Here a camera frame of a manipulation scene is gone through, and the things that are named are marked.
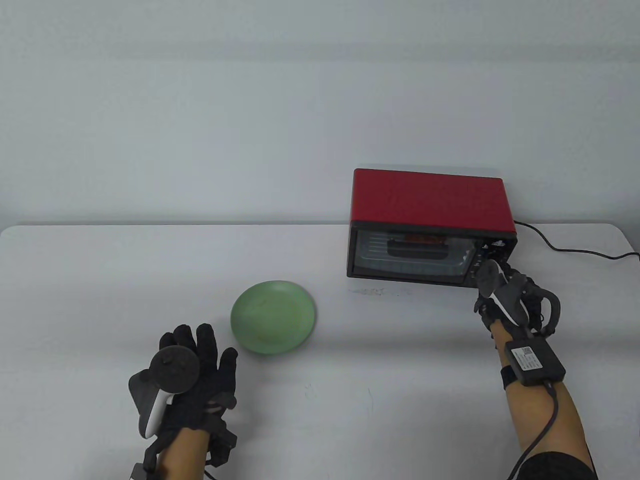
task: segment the label sticker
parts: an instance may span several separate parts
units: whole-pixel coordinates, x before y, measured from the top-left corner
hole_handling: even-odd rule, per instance
[[[536,354],[533,353],[531,347],[514,348],[511,350],[511,353],[523,371],[542,368],[542,364],[538,360],[538,357],[536,357]]]

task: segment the green plate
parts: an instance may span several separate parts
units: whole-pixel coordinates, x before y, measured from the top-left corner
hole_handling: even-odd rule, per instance
[[[231,309],[238,343],[257,353],[284,353],[304,342],[314,328],[316,306],[300,285],[262,282],[245,290]]]

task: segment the finger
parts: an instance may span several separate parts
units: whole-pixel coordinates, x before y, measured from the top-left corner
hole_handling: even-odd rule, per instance
[[[187,347],[194,353],[197,353],[196,342],[193,340],[193,334],[191,333],[191,327],[189,325],[180,325],[173,331],[173,336],[178,345]]]
[[[211,362],[214,365],[218,361],[218,347],[216,337],[213,334],[213,327],[208,323],[203,323],[196,330],[198,338],[198,356],[202,362]]]
[[[176,341],[171,332],[166,332],[162,338],[160,338],[160,350],[164,347],[170,347],[171,345],[175,345]]]
[[[225,375],[229,375],[234,379],[234,386],[236,382],[236,358],[238,358],[238,352],[235,348],[229,347],[222,355],[220,355],[220,368],[218,371]]]

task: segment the oven glass window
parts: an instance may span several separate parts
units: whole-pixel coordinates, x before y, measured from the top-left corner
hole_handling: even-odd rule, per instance
[[[468,238],[359,230],[355,266],[398,277],[461,281],[475,254],[476,243]]]

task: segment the oven handle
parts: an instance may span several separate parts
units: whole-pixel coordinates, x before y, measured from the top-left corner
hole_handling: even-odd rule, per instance
[[[444,260],[449,256],[449,246],[387,240],[387,253],[401,259]]]

